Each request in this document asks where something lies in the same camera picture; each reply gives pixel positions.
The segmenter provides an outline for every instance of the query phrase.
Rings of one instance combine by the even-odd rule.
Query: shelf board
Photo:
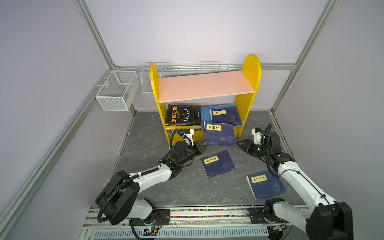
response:
[[[254,92],[242,71],[160,78],[159,80],[159,103]]]

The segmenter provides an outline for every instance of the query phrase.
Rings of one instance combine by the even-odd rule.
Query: yellow bookshelf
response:
[[[250,54],[244,60],[241,71],[159,78],[156,65],[154,62],[151,62],[149,73],[153,95],[159,109],[165,136],[169,143],[171,135],[167,134],[165,124],[167,115],[166,103],[230,95],[236,95],[234,104],[237,107],[243,126],[235,127],[235,136],[241,136],[260,84],[261,67],[259,58],[254,54]],[[190,91],[181,91],[181,89],[190,89]],[[204,131],[195,132],[193,138],[194,141],[203,140]],[[173,144],[182,140],[176,134]]]

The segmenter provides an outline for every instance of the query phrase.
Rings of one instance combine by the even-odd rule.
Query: dark gray table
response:
[[[250,112],[242,136],[237,140],[253,139],[251,129],[265,129],[270,122],[272,120],[268,112]],[[208,179],[200,159],[224,150],[229,152],[236,170]],[[139,112],[129,132],[117,171],[125,170],[130,173],[154,167],[167,151],[168,142],[159,113]],[[266,170],[265,163],[249,156],[237,146],[211,146],[203,155],[196,157],[191,166],[183,168],[176,178],[146,189],[138,198],[148,198],[157,206],[264,205],[265,199],[256,201],[245,179],[249,174]],[[282,181],[287,192],[278,197],[292,205],[304,204],[290,184],[284,179]]]

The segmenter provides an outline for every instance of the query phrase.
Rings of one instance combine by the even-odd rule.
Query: white wire basket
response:
[[[141,91],[149,95],[153,94],[149,64],[142,63]],[[229,71],[229,62],[178,62],[178,63],[155,63],[160,78],[220,73]]]
[[[106,111],[129,111],[139,88],[135,71],[113,70],[96,94],[96,99]]]

